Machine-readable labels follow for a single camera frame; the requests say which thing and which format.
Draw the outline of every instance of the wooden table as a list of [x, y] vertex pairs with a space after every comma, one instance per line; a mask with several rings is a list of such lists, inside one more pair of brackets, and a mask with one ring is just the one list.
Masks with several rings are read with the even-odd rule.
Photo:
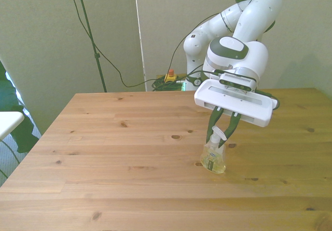
[[240, 122], [220, 175], [193, 92], [75, 95], [0, 188], [0, 230], [332, 230], [332, 101], [266, 91], [281, 107]]

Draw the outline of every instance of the pump dispenser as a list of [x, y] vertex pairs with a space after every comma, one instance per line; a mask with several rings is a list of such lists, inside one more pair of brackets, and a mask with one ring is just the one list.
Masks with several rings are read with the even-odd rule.
[[210, 136], [210, 140], [203, 147], [203, 153], [201, 155], [202, 165], [212, 171], [213, 173], [220, 174], [226, 169], [225, 164], [225, 145], [219, 147], [220, 140], [226, 141], [227, 138], [223, 131], [217, 126], [212, 127], [213, 134]]

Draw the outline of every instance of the white panel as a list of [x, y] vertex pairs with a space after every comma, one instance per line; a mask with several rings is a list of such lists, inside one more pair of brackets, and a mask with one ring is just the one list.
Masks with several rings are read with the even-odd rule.
[[[96, 44], [127, 84], [142, 82], [135, 0], [84, 1]], [[103, 91], [72, 0], [0, 0], [0, 12], [1, 61], [41, 132], [75, 93]], [[126, 89], [102, 58], [101, 65], [109, 92], [144, 90], [144, 85]]]

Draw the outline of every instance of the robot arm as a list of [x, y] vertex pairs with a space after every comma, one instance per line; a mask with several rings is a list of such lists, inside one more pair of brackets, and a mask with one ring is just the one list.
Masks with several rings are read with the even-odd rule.
[[[207, 39], [214, 39], [206, 52], [202, 51], [201, 47], [200, 52], [206, 54], [203, 70], [213, 74], [196, 74], [197, 77], [202, 76], [205, 81], [195, 93], [195, 102], [211, 110], [216, 107], [222, 108], [224, 113], [230, 116], [234, 113], [239, 114], [241, 120], [264, 127], [268, 125], [277, 102], [255, 92], [268, 61], [267, 48], [257, 40], [274, 25], [282, 0], [236, 0], [236, 2], [234, 6], [240, 9], [240, 13], [236, 15], [238, 19], [232, 21], [233, 25], [236, 22], [233, 37], [227, 36], [230, 33], [229, 26], [233, 27], [227, 17], [221, 17], [223, 21], [218, 22], [219, 27], [224, 30], [216, 34], [219, 35], [218, 38], [216, 35], [213, 37], [205, 35]], [[191, 57], [187, 53], [188, 66]]]
[[[216, 37], [234, 32], [242, 10], [237, 4], [225, 9], [211, 20], [194, 29], [185, 39], [184, 50], [187, 56], [187, 74], [204, 63], [209, 43]], [[201, 84], [200, 73], [187, 77], [187, 90], [196, 90]]]
[[[262, 0], [236, 0], [236, 4], [225, 9], [210, 21], [202, 24], [190, 33], [184, 42], [184, 50], [187, 56], [187, 74], [203, 64], [209, 43], [217, 37], [228, 36], [234, 32], [234, 35], [236, 35], [234, 37], [240, 37], [239, 39], [242, 40], [241, 36], [243, 36], [245, 38], [245, 40], [243, 40], [244, 42], [248, 42], [248, 38], [254, 38], [252, 40], [261, 39], [263, 32], [273, 23], [273, 21], [270, 23], [269, 19], [265, 20], [264, 14], [266, 10], [259, 12], [261, 5], [271, 5], [274, 7], [275, 4], [274, 0], [261, 1]], [[275, 18], [274, 14], [267, 14], [271, 16], [271, 19]], [[212, 71], [213, 68], [205, 67], [204, 70]], [[208, 74], [202, 74], [202, 77], [203, 78], [201, 78], [199, 73], [188, 77], [186, 81], [187, 90], [197, 90], [201, 82], [208, 78]]]

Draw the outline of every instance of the beige wall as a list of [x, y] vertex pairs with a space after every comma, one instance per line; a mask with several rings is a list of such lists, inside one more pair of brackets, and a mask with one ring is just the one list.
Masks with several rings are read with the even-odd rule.
[[332, 0], [283, 0], [264, 36], [270, 64], [261, 88], [316, 87], [332, 98]]
[[[178, 42], [205, 17], [234, 0], [137, 0], [147, 78], [167, 71]], [[269, 64], [260, 88], [316, 87], [332, 98], [332, 0], [283, 0], [276, 25], [264, 34]], [[186, 72], [183, 45], [173, 68]]]
[[[204, 18], [234, 3], [234, 0], [137, 0], [146, 78], [165, 74], [181, 39]], [[181, 44], [172, 68], [176, 73], [185, 73], [186, 63]]]
[[[126, 83], [142, 82], [135, 0], [84, 1], [99, 48]], [[103, 91], [72, 0], [0, 0], [0, 58], [42, 133], [75, 93]], [[101, 65], [109, 92], [144, 90], [126, 89], [110, 64]]]

